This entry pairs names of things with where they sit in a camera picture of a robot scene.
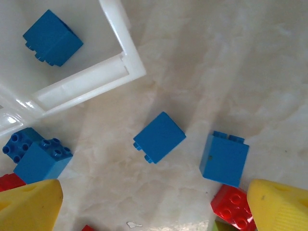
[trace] white plastic frame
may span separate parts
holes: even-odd
[[[130,37],[129,20],[120,0],[99,0],[99,2],[123,52],[32,95],[16,92],[6,83],[0,83],[0,104],[3,107],[0,108],[0,136],[146,74]]]

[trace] plastic toy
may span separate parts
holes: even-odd
[[[243,138],[214,131],[207,138],[200,163],[202,176],[239,187],[248,149]]]
[[[232,225],[222,223],[220,221],[215,220],[212,231],[237,231],[238,229]]]
[[[62,66],[83,42],[51,10],[47,10],[23,35],[35,57],[49,65]]]
[[[176,123],[162,112],[134,138],[134,147],[145,152],[145,160],[157,164],[186,138]]]
[[[213,212],[239,230],[255,231],[246,193],[229,185],[222,185],[211,202]]]
[[[34,142],[14,169],[25,183],[56,179],[73,157],[67,147],[53,138]]]
[[[0,192],[24,185],[26,185],[26,183],[24,183],[15,173],[5,174],[3,177],[0,177]]]
[[[94,231],[94,229],[91,228],[89,225],[86,225],[86,226],[82,229],[82,231]]]
[[[31,144],[35,141],[41,141],[43,139],[44,138],[33,128],[25,128],[14,133],[7,144],[2,148],[2,151],[18,164]]]

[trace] blue 2x2 brick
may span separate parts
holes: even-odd
[[[46,140],[33,128],[14,133],[2,151],[17,164],[14,173],[27,184],[58,178],[73,157],[57,138]]]
[[[83,42],[51,10],[47,10],[23,37],[35,57],[49,65],[62,66]]]
[[[157,164],[186,138],[176,123],[162,112],[134,138],[134,147],[145,152],[145,160]]]
[[[241,137],[214,131],[206,141],[200,163],[204,178],[239,187],[249,146]]]
[[[73,157],[56,138],[34,142],[14,169],[25,183],[56,179]]]

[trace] marble floor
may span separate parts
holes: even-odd
[[[198,167],[214,129],[250,145],[243,189],[253,178],[308,189],[308,1],[122,2],[147,75],[33,126],[74,150],[54,230],[211,228],[220,184]],[[187,138],[148,164],[133,137],[161,111]],[[0,155],[0,174],[13,168]]]

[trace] white plastic piece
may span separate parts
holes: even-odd
[[[136,224],[136,223],[134,223],[134,222],[126,222],[126,224],[131,228],[131,229],[133,229],[133,228],[135,228],[135,227],[142,227],[142,225],[140,225],[140,224]]]
[[[48,9],[84,42],[62,67],[22,37]],[[120,0],[1,0],[0,136],[144,76],[129,28]]]

